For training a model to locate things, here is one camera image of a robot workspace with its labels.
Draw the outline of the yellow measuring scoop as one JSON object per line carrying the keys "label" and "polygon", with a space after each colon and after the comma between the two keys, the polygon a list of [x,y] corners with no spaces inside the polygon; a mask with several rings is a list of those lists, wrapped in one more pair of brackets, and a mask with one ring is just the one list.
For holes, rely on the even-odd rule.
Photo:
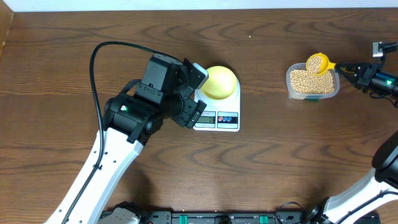
{"label": "yellow measuring scoop", "polygon": [[325,75],[329,70],[335,69],[336,64],[333,62],[330,62],[329,58],[325,54],[317,53],[317,54],[313,54],[312,56],[316,56],[316,55],[321,56],[323,62],[322,62],[321,72],[319,74],[312,74],[312,75],[322,76],[322,75]]}

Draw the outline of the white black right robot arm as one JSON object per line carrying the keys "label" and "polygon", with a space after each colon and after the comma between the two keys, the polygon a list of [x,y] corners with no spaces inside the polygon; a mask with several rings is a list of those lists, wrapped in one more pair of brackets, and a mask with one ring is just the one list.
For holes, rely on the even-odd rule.
{"label": "white black right robot arm", "polygon": [[[381,70],[379,63],[338,63],[336,72],[371,98],[388,99],[397,107],[397,77]],[[371,170],[344,192],[316,206],[310,223],[354,223],[365,214],[397,200],[397,133],[376,151]]]}

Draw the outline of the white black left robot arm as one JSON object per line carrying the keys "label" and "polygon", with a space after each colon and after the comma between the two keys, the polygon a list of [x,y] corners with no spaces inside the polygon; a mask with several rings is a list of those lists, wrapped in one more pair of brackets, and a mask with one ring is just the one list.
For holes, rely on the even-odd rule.
{"label": "white black left robot arm", "polygon": [[208,77],[197,63],[153,55],[143,79],[106,103],[93,148],[47,223],[97,223],[121,176],[165,119],[194,127],[206,104],[191,95]]}

